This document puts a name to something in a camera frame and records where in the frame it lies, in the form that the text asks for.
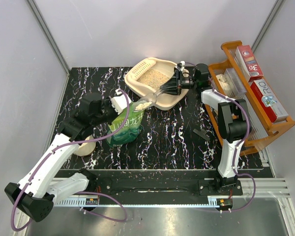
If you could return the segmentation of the clear plastic scoop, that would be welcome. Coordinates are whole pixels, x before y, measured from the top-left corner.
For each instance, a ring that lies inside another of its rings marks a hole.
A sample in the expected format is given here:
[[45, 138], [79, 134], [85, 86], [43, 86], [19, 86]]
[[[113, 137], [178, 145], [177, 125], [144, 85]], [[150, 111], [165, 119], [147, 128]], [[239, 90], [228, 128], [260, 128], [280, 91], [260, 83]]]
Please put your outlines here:
[[137, 102], [133, 103], [133, 111], [134, 112], [140, 112], [144, 111], [150, 107], [153, 107], [158, 97], [163, 93], [162, 89], [157, 90], [156, 92], [151, 92], [139, 99]]

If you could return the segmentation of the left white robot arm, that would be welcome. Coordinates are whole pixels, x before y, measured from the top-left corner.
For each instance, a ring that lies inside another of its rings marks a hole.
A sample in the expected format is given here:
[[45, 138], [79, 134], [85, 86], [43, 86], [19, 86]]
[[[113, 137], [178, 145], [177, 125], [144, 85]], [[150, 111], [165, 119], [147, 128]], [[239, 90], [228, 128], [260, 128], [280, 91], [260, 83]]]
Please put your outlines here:
[[86, 169], [56, 185], [50, 183], [64, 162], [79, 149], [80, 142], [93, 134], [94, 127], [112, 123], [120, 113], [111, 97], [102, 99], [98, 93], [83, 96], [78, 108], [63, 120], [49, 149], [38, 163], [18, 183], [10, 182], [5, 187], [13, 208], [40, 222], [55, 204], [67, 197], [82, 191], [85, 194], [94, 193], [96, 175]]

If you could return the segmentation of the green litter bag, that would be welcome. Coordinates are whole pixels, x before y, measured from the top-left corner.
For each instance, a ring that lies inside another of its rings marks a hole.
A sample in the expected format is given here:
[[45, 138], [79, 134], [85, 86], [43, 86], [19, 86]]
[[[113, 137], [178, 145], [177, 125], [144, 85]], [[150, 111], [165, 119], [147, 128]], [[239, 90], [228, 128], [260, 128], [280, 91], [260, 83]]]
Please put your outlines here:
[[[108, 134], [119, 129], [125, 119], [126, 111], [127, 107], [125, 107], [123, 112], [112, 122], [111, 125], [109, 125], [110, 131]], [[144, 112], [144, 110], [134, 111], [134, 103], [131, 102], [129, 115], [122, 129], [106, 139], [109, 146], [117, 147], [134, 141], [142, 131], [143, 127], [141, 125], [141, 121], [143, 119]]]

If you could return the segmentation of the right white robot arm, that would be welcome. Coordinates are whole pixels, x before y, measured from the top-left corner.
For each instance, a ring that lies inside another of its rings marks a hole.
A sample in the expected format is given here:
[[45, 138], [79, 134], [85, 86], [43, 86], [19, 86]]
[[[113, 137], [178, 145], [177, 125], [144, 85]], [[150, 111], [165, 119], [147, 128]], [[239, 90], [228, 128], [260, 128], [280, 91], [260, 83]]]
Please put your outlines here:
[[197, 64], [193, 75], [184, 72], [184, 68], [184, 61], [178, 63], [173, 76], [160, 86], [160, 90], [165, 94], [180, 95], [184, 89], [195, 88], [201, 102], [217, 111], [218, 132], [223, 139], [222, 153], [216, 176], [208, 189], [224, 195], [238, 183], [240, 151], [250, 133], [247, 103], [244, 99], [230, 98], [213, 88], [206, 64]]

